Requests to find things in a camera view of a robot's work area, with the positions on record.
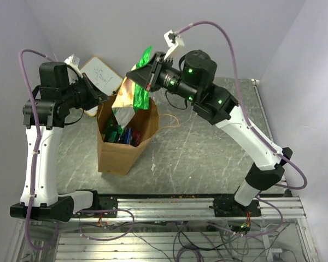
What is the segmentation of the green cassava chips bag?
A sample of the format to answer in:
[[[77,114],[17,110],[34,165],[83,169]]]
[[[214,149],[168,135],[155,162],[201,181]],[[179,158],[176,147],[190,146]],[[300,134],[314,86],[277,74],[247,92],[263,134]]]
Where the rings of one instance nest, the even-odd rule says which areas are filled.
[[[149,109],[149,93],[139,84],[125,77],[112,105],[119,129],[123,131],[139,109]]]

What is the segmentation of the brown paper bag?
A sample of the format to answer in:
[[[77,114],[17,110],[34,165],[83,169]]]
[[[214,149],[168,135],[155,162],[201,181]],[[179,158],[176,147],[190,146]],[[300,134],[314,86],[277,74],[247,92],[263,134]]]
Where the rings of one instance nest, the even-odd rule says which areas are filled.
[[[138,110],[123,132],[120,131],[112,104],[116,96],[97,109],[98,171],[126,175],[159,129],[159,114],[155,102],[149,100],[149,109]]]

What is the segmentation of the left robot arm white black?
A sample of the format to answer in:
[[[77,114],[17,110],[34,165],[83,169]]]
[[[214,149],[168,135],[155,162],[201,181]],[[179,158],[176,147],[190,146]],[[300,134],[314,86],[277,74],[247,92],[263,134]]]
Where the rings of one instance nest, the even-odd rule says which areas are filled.
[[[67,222],[80,211],[89,217],[100,212],[96,190],[78,189],[63,195],[57,192],[57,155],[66,117],[72,109],[89,110],[109,98],[85,73],[71,83],[70,68],[64,62],[41,64],[40,85],[22,109],[28,144],[26,178],[20,201],[10,207],[11,217]]]

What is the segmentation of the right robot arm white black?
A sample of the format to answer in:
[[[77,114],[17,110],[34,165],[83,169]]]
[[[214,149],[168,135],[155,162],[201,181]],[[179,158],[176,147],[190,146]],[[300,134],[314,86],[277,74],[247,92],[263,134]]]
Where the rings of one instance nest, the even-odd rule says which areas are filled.
[[[231,212],[242,216],[260,191],[281,180],[283,166],[293,151],[274,144],[244,117],[237,99],[214,84],[217,64],[208,54],[202,50],[188,52],[180,59],[182,70],[173,68],[173,62],[164,57],[163,52],[156,52],[147,64],[127,72],[126,76],[146,91],[165,88],[184,98],[199,117],[224,131],[252,158],[253,164],[230,202]]]

